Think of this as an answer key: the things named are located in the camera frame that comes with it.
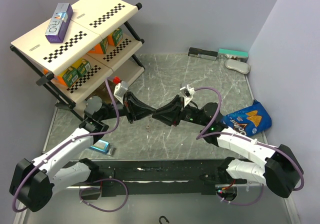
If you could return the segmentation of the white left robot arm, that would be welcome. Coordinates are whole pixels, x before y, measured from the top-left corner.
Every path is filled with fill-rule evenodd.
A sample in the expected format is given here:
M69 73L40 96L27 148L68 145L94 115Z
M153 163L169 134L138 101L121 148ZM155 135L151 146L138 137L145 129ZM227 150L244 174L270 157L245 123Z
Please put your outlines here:
M77 183L95 184L99 179L99 168L88 159L81 159L71 167L65 165L71 158L96 144L106 134L114 132L103 121L115 118L120 121L126 116L130 122L140 120L155 113L155 108L138 100L130 91L121 97L121 102L111 98L105 103L100 97L91 97L84 110L85 119L75 131L50 151L32 161L22 159L14 169L9 192L13 196L12 209L19 213L16 201L26 209L37 212L51 197L61 190Z

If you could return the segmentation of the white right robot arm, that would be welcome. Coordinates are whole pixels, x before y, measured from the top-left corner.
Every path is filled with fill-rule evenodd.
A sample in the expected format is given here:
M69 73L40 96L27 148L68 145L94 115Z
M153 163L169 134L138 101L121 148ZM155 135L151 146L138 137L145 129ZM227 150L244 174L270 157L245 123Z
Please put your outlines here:
M200 136L202 139L244 157L244 160L232 157L224 160L218 171L223 183L233 179L259 183L282 198L288 198L293 191L304 187L304 171L288 146L261 143L221 123L222 115L215 102L197 108L184 105L183 99L176 96L158 108L152 117L168 126L177 126L180 121L208 126Z

